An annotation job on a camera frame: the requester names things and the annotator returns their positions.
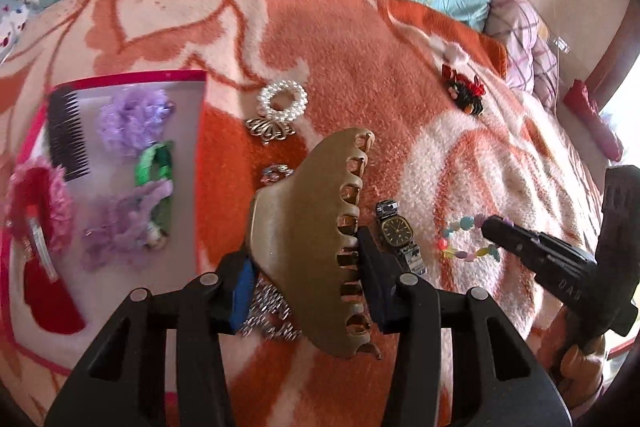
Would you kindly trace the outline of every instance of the tray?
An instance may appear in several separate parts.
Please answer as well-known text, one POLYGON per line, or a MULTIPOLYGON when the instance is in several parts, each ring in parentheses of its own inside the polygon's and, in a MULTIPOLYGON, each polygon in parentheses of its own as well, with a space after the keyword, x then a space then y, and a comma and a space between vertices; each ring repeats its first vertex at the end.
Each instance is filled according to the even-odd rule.
MULTIPOLYGON (((68 374, 132 289, 143 286, 152 293, 164 293, 180 289, 196 277, 195 157, 205 79, 203 71, 153 71, 88 78, 70 84, 78 92, 90 174, 68 183, 76 210, 74 240, 55 265, 87 325, 74 335, 58 335, 44 331, 36 324, 24 302, 21 251, 14 248, 10 234, 3 230, 0 251, 2 320, 9 341, 22 354, 49 369, 68 374), (143 269, 113 263, 89 272, 81 266, 80 239, 86 227, 87 207, 98 195, 126 193, 135 185, 135 160, 110 155, 98 137, 95 120, 114 92, 141 83, 164 89, 176 104, 175 114, 164 130, 164 139, 175 142, 170 241, 143 269)), ((42 154, 47 155, 45 105, 34 117, 18 162, 42 154)), ((168 335, 167 352, 166 387, 167 391, 174 391, 175 334, 168 335)))

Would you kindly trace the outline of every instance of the green scrunchie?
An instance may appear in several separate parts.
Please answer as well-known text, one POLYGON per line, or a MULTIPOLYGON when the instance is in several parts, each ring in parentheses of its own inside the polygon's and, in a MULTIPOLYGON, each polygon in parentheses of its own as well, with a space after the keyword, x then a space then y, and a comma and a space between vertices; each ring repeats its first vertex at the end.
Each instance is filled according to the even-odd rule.
MULTIPOLYGON (((171 149, 174 142, 156 143, 144 150, 136 165, 136 187, 151 181, 173 180, 171 149)), ((151 211, 152 225, 169 235, 171 197, 164 198, 151 211)))

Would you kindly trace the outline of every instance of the orange blanket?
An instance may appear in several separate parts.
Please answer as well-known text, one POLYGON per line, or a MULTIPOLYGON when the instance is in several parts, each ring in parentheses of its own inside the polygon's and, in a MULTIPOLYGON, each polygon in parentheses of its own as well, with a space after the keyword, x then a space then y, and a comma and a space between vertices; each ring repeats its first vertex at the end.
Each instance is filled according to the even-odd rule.
MULTIPOLYGON (((484 286, 525 337, 534 325, 545 327, 536 324, 543 291, 532 275, 511 255, 501 263, 443 259, 434 247, 439 231, 463 215, 495 212, 587 250, 595 247, 597 192, 557 121, 535 99, 504 85, 504 49, 406 0, 63 0, 32 23, 0 69, 4 182, 51 86, 177 68, 208 74, 197 180, 203 271, 241 244, 261 169, 273 162, 295 168, 322 137, 348 126, 376 134, 360 199, 362 222, 371 221, 376 201, 398 199, 414 226, 428 279, 450 291, 484 286), (478 72, 486 84, 480 117, 457 109, 442 86, 443 53, 452 42, 470 55, 463 72, 478 72), (309 105, 295 136, 264 147, 243 120, 255 116, 258 90, 280 78, 303 84, 309 105)), ((465 236, 457 248, 482 243, 465 236)), ((557 308, 551 305, 551 316, 557 308)), ((335 360, 305 340, 225 337, 238 425, 378 425, 396 338, 374 339, 382 362, 364 355, 335 360)), ((2 381, 41 422, 64 378, 1 341, 0 351, 2 381)), ((444 421, 451 389, 446 348, 443 362, 444 421)))

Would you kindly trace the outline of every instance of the black watch dial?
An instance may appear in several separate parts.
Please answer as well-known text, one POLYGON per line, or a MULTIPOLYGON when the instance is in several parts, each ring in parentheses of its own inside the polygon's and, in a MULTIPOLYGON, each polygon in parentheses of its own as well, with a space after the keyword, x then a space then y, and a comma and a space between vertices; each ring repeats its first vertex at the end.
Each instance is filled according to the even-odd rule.
POLYGON ((382 237, 392 247, 402 248, 414 238, 414 230, 404 217, 394 216, 382 222, 382 237))

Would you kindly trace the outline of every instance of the pink bead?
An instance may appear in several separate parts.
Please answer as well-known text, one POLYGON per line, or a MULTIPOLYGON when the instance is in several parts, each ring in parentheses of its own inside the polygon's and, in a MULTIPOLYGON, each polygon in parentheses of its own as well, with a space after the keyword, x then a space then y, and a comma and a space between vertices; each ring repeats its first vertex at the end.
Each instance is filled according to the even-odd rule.
POLYGON ((476 214, 476 216, 474 217, 474 225, 476 226, 476 229, 479 229, 480 227, 482 227, 482 224, 486 221, 486 215, 484 214, 476 214))

